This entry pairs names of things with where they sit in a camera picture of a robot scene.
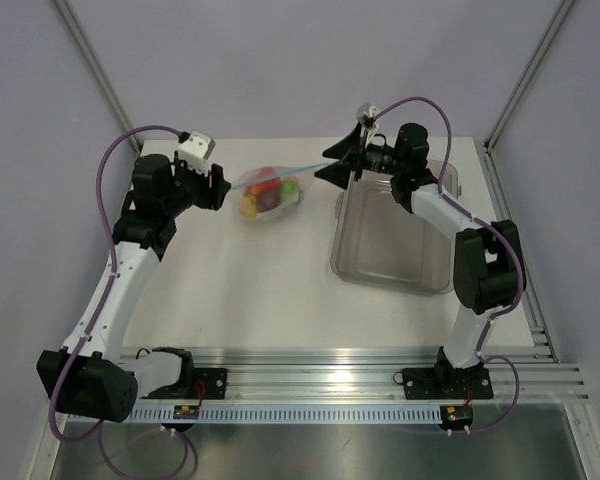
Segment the pink toy peach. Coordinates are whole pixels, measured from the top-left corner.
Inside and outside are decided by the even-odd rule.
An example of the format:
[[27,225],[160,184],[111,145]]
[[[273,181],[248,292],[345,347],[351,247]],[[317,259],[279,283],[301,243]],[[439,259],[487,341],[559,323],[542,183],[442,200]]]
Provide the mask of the pink toy peach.
[[262,169],[252,170],[252,171],[246,172],[243,175],[243,180],[245,182],[250,182],[250,181],[254,181],[254,180],[263,178],[265,175],[266,175],[266,173]]

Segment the purple toy eggplant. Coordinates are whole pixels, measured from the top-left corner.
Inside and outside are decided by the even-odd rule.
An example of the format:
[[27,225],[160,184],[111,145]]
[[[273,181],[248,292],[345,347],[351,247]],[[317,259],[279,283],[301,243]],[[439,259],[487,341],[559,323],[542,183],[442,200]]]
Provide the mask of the purple toy eggplant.
[[302,196],[296,194],[286,198],[278,206],[265,212],[260,212],[256,216],[257,221],[267,222],[284,217],[294,211],[302,203]]

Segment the clear zip top bag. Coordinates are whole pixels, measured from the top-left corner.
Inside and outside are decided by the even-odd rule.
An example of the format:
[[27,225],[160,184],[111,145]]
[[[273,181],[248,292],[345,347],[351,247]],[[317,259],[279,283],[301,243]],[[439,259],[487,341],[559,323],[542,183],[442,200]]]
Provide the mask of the clear zip top bag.
[[245,172],[227,195],[233,211],[244,221],[262,223],[289,216],[303,203],[318,163],[302,167],[263,166]]

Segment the green toy fruit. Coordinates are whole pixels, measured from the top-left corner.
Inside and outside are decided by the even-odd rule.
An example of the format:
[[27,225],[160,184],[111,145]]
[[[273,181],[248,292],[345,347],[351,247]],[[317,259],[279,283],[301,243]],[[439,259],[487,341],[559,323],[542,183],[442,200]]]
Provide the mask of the green toy fruit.
[[300,191],[300,185],[293,179],[286,179],[281,182],[279,188],[279,195],[282,201],[287,198],[293,197]]

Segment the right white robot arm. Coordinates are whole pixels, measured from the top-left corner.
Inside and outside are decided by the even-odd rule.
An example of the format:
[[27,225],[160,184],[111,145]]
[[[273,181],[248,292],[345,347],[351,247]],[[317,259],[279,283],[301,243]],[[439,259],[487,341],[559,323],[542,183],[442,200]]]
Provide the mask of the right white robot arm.
[[492,398],[483,347],[493,322],[517,307],[526,288],[516,224],[487,222],[448,194],[443,176],[429,168],[428,132],[419,124],[402,125],[393,145],[369,142],[367,125],[358,124],[322,155],[328,163],[316,172],[316,178],[345,189],[365,171],[386,174],[394,202],[453,243],[452,283],[460,303],[458,314],[432,366],[402,369],[405,397]]

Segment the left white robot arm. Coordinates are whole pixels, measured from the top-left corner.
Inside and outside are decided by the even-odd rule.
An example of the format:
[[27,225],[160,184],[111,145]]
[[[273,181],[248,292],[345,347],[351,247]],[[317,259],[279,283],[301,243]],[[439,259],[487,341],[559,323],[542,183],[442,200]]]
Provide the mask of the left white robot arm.
[[217,164],[199,173],[162,154],[136,160],[100,282],[63,345],[37,361],[51,421],[62,413],[120,423],[140,398],[202,402],[213,394],[210,376],[196,370],[187,350],[156,347],[124,362],[121,349],[145,286],[176,234],[177,217],[191,207],[219,210],[230,188]]

